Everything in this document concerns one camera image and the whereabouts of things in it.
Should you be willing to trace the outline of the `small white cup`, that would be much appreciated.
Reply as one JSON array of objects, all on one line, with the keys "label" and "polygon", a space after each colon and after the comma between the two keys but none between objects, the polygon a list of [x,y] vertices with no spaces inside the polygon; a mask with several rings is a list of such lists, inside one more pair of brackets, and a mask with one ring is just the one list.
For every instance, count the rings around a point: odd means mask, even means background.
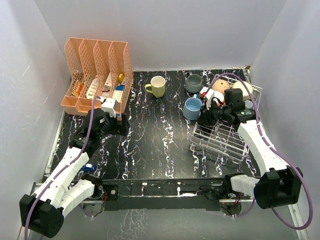
[{"label": "small white cup", "polygon": [[246,100],[246,101],[244,102],[244,104],[245,104],[245,108],[246,108],[246,109],[253,109],[253,108],[254,108],[253,102],[250,101],[250,100]]}]

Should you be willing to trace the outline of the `yellow-green ceramic mug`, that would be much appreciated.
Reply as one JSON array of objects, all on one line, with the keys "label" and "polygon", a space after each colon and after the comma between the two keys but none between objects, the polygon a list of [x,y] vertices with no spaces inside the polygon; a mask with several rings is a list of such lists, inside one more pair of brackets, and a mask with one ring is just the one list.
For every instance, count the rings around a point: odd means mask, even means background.
[{"label": "yellow-green ceramic mug", "polygon": [[150,80],[150,84],[144,86],[144,90],[147,93],[153,94],[156,98],[161,98],[165,94],[166,90],[166,79],[162,76],[154,76]]}]

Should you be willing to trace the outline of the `tan glazed round mug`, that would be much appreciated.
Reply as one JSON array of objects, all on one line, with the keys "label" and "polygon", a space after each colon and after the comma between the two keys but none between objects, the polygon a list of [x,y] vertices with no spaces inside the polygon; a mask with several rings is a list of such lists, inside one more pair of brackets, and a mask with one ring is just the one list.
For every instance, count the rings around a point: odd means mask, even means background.
[{"label": "tan glazed round mug", "polygon": [[231,88],[230,84],[223,79],[217,79],[211,87],[214,91],[220,92],[222,94],[225,93],[225,90]]}]

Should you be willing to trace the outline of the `green-inside mushroom pattern mug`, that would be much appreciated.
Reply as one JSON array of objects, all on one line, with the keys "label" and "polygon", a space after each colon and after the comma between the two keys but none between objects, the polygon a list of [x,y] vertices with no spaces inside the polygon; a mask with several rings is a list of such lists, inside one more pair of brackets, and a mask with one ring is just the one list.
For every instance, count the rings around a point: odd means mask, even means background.
[{"label": "green-inside mushroom pattern mug", "polygon": [[251,94],[251,96],[253,98],[256,98],[258,93],[259,93],[259,90],[254,88],[251,84],[249,84],[248,82],[240,82],[240,81],[236,81],[232,87],[232,89],[241,89],[242,91],[242,98],[244,101],[247,101],[250,99],[250,96],[249,94]]}]

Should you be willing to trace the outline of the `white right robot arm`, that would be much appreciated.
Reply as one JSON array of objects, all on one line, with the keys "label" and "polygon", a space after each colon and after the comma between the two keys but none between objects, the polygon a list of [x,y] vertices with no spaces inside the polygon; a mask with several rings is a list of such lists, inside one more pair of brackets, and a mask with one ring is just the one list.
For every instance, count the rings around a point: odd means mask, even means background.
[{"label": "white right robot arm", "polygon": [[256,108],[245,107],[242,90],[231,88],[220,93],[203,87],[200,98],[204,109],[198,121],[214,125],[224,120],[233,125],[248,146],[261,173],[260,179],[240,173],[226,176],[223,194],[230,199],[240,193],[246,194],[254,198],[261,209],[297,203],[303,175],[298,168],[280,157],[268,142]]}]

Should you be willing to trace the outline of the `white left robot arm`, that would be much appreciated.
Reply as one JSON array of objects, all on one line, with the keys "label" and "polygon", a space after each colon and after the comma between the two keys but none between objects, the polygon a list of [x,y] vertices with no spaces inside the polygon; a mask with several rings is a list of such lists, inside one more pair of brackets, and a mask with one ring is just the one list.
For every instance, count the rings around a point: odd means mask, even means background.
[{"label": "white left robot arm", "polygon": [[103,195],[102,181],[85,174],[71,185],[108,135],[128,134],[130,124],[125,113],[121,120],[111,117],[101,108],[90,110],[83,124],[76,130],[62,160],[45,182],[32,194],[25,194],[19,201],[24,238],[30,230],[53,238],[62,228],[65,217],[87,198],[99,199]]}]

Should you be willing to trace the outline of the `light pink mug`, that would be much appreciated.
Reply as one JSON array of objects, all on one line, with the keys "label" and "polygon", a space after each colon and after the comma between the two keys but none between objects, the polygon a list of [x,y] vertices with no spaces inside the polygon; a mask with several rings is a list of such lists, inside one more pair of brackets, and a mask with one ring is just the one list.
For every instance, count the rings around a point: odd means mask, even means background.
[{"label": "light pink mug", "polygon": [[217,98],[220,102],[224,102],[225,98],[224,98],[224,95],[219,92],[219,91],[214,91],[214,95],[213,95],[215,98]]}]

